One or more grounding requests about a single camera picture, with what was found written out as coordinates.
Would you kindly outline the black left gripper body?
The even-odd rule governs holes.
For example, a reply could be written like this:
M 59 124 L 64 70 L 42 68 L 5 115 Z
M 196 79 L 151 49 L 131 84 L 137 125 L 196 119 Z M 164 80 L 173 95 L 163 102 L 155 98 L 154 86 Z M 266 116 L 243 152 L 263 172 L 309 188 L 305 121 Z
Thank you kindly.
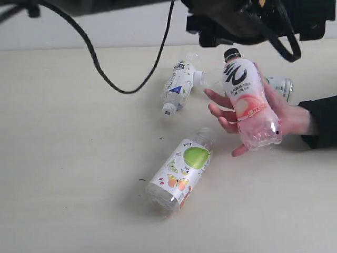
M 294 34 L 304 41 L 319 40 L 325 34 L 326 1 L 281 1 Z M 186 30 L 199 36 L 201 47 L 255 45 L 267 40 L 256 16 L 276 37 L 287 35 L 278 1 L 183 1 L 189 10 Z

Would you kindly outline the black sleeved forearm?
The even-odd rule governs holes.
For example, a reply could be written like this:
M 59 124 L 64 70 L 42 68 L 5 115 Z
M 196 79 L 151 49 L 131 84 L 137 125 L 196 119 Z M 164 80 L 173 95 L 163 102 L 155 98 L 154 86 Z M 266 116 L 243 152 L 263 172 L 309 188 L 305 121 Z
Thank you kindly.
M 308 110 L 318 133 L 301 135 L 311 149 L 336 147 L 336 96 L 318 100 L 302 101 L 299 106 Z

